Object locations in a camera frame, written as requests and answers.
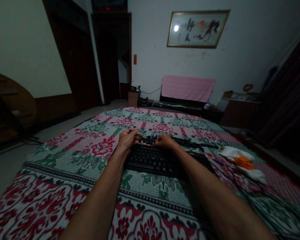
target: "doorway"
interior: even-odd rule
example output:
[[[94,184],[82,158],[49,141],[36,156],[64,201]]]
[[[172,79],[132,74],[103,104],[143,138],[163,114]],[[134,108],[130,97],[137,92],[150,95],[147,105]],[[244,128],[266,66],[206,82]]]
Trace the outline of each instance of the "doorway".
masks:
[[[128,99],[131,86],[131,13],[92,14],[105,105]]]
[[[101,106],[88,15],[72,0],[43,0],[79,111]]]

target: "orange object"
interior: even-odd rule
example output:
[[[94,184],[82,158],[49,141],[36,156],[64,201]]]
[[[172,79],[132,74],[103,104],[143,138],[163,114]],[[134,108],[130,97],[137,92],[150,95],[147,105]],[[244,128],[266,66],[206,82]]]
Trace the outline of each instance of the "orange object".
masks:
[[[254,170],[254,167],[252,166],[250,160],[244,156],[234,158],[234,161],[235,161],[236,165],[238,165],[239,167],[243,167],[248,170]]]

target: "pink towel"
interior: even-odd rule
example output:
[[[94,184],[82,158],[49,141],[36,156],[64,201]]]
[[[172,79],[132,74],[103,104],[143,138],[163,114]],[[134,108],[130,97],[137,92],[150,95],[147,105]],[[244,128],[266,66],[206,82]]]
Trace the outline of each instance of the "pink towel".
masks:
[[[215,79],[164,75],[161,95],[207,102],[215,84]]]

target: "white cloth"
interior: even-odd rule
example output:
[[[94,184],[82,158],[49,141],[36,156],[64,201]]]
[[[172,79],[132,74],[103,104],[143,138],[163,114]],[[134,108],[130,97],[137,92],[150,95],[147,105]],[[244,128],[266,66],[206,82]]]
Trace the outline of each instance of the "white cloth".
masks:
[[[259,169],[248,170],[243,167],[236,166],[241,172],[250,177],[251,179],[266,184],[266,176]]]
[[[250,153],[229,146],[225,147],[224,150],[219,154],[225,156],[231,162],[234,162],[235,157],[241,157],[241,156],[248,158],[251,162],[255,160],[254,156],[252,156]]]
[[[254,156],[252,156],[250,153],[247,153],[247,152],[244,152],[237,148],[233,148],[233,147],[229,147],[229,146],[225,147],[224,150],[221,153],[219,153],[219,155],[226,157],[230,162],[233,162],[233,163],[234,163],[234,158],[241,157],[241,156],[248,158],[251,162],[255,161]],[[264,175],[263,172],[261,172],[258,169],[248,170],[248,169],[245,169],[245,168],[239,167],[239,166],[236,166],[236,168],[257,182],[261,182],[264,184],[267,183],[266,176]]]

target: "calligraphy painting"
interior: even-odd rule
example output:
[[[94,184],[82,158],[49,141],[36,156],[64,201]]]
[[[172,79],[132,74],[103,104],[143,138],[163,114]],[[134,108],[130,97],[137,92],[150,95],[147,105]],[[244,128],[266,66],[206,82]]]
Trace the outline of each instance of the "calligraphy painting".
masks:
[[[173,12],[167,47],[216,48],[229,13]]]

